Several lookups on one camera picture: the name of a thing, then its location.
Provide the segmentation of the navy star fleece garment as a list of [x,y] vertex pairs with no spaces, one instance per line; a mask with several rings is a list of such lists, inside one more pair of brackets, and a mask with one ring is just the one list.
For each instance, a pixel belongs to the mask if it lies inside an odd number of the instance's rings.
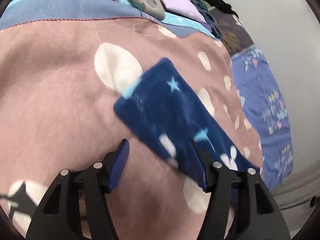
[[201,150],[230,170],[260,166],[248,160],[208,112],[173,63],[163,58],[116,102],[116,115],[132,132],[118,222],[124,239],[196,239],[210,195]]

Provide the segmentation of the purple tree print bedsheet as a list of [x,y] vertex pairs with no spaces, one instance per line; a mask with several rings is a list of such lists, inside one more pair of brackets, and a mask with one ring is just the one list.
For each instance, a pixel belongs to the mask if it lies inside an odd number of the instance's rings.
[[247,125],[252,125],[259,134],[264,182],[274,189],[293,170],[291,127],[283,96],[256,44],[234,54],[231,61]]

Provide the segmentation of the pink polka dot blanket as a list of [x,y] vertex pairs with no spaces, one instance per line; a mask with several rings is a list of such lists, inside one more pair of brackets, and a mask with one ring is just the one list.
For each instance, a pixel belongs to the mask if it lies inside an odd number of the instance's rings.
[[240,154],[262,167],[222,42],[179,37],[143,18],[53,20],[1,31],[1,207],[20,233],[64,168],[82,170],[126,138],[130,155],[106,199],[120,239],[195,239],[209,195],[115,115],[121,93],[168,58]]

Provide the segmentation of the dark patterned pillow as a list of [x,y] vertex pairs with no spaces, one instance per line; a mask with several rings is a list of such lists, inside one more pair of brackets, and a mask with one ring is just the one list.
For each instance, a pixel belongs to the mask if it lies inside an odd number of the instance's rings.
[[233,14],[225,14],[216,7],[210,9],[223,35],[223,44],[230,56],[254,44],[252,37],[240,20]]

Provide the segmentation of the dark teal knit cloth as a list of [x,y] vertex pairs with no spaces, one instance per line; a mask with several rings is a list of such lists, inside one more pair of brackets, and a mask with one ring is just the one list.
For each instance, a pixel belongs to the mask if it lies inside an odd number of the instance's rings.
[[224,38],[219,28],[219,25],[216,22],[215,18],[212,16],[212,14],[209,12],[203,1],[191,0],[191,2],[193,3],[193,5],[195,5],[199,13],[204,17],[205,22],[210,26],[212,34],[219,40],[223,41]]

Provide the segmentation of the blue towel red stitching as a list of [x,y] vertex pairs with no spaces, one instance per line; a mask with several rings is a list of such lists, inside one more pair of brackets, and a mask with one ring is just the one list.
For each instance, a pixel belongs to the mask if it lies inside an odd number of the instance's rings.
[[11,3],[1,16],[1,29],[39,20],[107,20],[141,17],[157,23],[178,37],[186,37],[197,31],[217,38],[202,24],[193,20],[166,14],[159,21],[134,8],[129,2],[111,0],[21,0]]

